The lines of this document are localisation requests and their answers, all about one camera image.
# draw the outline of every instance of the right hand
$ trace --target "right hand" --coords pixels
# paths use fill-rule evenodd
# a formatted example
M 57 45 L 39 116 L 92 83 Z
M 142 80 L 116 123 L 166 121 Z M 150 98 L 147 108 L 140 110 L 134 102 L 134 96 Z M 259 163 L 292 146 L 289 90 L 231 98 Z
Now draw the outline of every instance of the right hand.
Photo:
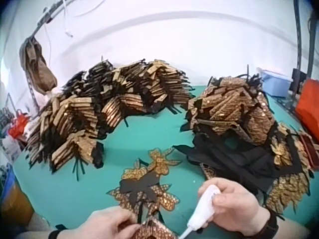
M 220 189 L 221 194 L 216 195 L 212 201 L 215 214 L 208 222 L 214 222 L 231 232 L 241 232 L 246 237 L 261 231 L 269 220 L 270 213 L 259 206 L 253 194 L 239 183 L 224 178 L 212 178 L 199 188 L 198 196 L 201 197 L 212 184 Z

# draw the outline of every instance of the table surface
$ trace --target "table surface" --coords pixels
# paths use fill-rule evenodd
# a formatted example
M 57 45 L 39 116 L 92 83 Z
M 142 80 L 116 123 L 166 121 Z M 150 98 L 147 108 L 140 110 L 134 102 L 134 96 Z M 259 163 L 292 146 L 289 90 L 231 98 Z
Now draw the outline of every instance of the table surface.
M 199 95 L 204 86 L 195 87 Z M 294 128 L 301 126 L 269 97 L 270 107 L 278 122 L 283 121 Z M 34 210 L 46 218 L 52 226 L 63 224 L 67 228 L 81 225 L 95 210 L 118 205 L 110 195 L 111 189 L 119 186 L 121 175 L 126 168 L 132 168 L 137 158 L 151 162 L 148 151 L 154 148 L 165 150 L 176 144 L 192 145 L 191 131 L 179 132 L 185 123 L 185 112 L 173 115 L 164 109 L 155 116 L 128 117 L 129 127 L 121 122 L 116 130 L 103 141 L 104 167 L 96 169 L 85 166 L 85 175 L 79 169 L 79 182 L 72 174 L 74 159 L 66 163 L 53 175 L 47 164 L 35 164 L 29 170 L 26 152 L 22 152 L 13 165 L 22 191 L 29 197 Z M 185 230 L 197 202 L 197 190 L 204 181 L 199 167 L 187 162 L 184 155 L 174 151 L 168 159 L 182 160 L 178 166 L 169 168 L 167 176 L 161 176 L 161 184 L 171 184 L 168 192 L 176 195 L 180 203 L 172 212 L 161 209 L 165 224 L 176 233 Z M 284 216 L 306 225 L 319 212 L 319 174 L 311 181 L 311 196 L 304 195 L 295 214 L 292 206 L 286 208 Z M 209 226 L 198 236 L 189 238 L 233 238 L 232 234 L 215 226 Z

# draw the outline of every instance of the glue bottle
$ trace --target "glue bottle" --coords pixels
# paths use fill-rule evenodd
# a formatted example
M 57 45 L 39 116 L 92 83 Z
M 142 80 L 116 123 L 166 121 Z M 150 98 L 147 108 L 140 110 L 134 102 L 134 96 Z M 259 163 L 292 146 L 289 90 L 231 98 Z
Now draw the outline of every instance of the glue bottle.
M 179 237 L 179 239 L 184 239 L 192 231 L 200 229 L 207 222 L 207 220 L 214 215 L 215 210 L 212 200 L 217 194 L 220 194 L 220 190 L 215 185 L 210 185 L 206 189 L 206 191 L 200 197 L 195 211 L 187 223 L 187 229 Z

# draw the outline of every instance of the watch strap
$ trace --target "watch strap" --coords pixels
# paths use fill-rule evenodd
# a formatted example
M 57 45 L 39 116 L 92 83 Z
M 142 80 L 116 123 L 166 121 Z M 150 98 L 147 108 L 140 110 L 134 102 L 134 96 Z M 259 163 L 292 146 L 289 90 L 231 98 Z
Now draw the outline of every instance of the watch strap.
M 48 239 L 57 239 L 57 238 L 58 238 L 58 235 L 60 234 L 61 231 L 63 231 L 63 230 L 55 230 L 55 231 L 52 231 L 52 232 L 49 234 Z
M 277 214 L 269 210 L 270 218 L 259 233 L 250 237 L 251 239 L 273 239 L 278 231 Z

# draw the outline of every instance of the hand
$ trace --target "hand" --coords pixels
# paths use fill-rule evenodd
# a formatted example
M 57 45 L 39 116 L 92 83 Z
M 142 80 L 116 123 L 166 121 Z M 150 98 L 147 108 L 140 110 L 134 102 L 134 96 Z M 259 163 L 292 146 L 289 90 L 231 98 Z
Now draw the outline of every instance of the hand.
M 79 228 L 62 231 L 58 239 L 130 239 L 140 225 L 136 216 L 121 207 L 93 212 Z
M 246 237 L 257 234 L 270 218 L 267 209 L 259 206 L 257 199 L 239 183 L 224 179 L 212 178 L 199 188 L 200 197 L 209 185 L 216 185 L 221 194 L 213 199 L 215 214 L 208 222 L 231 231 L 241 232 Z

